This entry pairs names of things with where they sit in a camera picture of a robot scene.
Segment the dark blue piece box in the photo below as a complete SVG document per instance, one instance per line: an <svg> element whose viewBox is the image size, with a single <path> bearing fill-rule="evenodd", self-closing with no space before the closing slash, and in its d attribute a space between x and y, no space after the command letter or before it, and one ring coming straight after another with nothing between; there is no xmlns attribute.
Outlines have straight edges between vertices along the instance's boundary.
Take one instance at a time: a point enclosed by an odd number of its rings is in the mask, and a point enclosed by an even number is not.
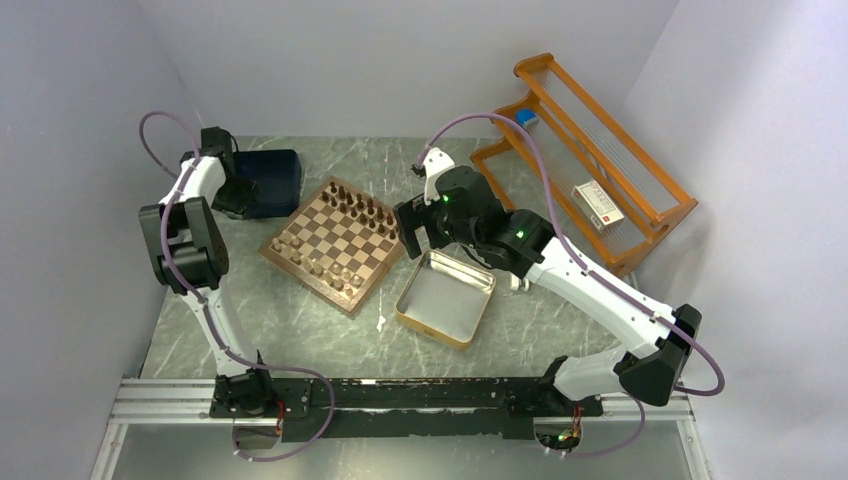
<svg viewBox="0 0 848 480"><path fill-rule="evenodd" d="M288 217L298 209L302 167L295 150L241 151L234 156L236 173L258 187L244 219Z"/></svg>

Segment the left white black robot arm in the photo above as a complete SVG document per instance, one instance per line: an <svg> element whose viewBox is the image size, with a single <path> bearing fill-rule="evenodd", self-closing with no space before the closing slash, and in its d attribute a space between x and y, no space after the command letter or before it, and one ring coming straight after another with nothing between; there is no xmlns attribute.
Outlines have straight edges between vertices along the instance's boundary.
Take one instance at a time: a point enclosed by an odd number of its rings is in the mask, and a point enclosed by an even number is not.
<svg viewBox="0 0 848 480"><path fill-rule="evenodd" d="M221 127L204 128L200 154L188 152L171 190L140 209L139 222L157 280L190 308L216 365L213 402L222 413L262 416L276 406L259 351L247 338L229 295L229 255L212 212L246 217L258 185L236 172L237 142Z"/></svg>

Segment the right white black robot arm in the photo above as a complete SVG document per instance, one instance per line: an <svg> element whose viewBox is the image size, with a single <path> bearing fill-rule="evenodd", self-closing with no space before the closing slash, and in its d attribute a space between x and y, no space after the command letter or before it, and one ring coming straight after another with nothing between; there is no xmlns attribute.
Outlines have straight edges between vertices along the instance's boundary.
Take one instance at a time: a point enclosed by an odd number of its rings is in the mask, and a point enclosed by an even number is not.
<svg viewBox="0 0 848 480"><path fill-rule="evenodd" d="M691 354L701 314L650 300L585 257L553 224L527 210L507 210L484 175L468 166L415 166L421 194L397 204L394 216L410 258L421 255L418 229L433 248L456 243L487 269L509 272L553 292L600 323L619 341L615 349L554 361L539 391L550 413L577 400L626 393L666 405Z"/></svg>

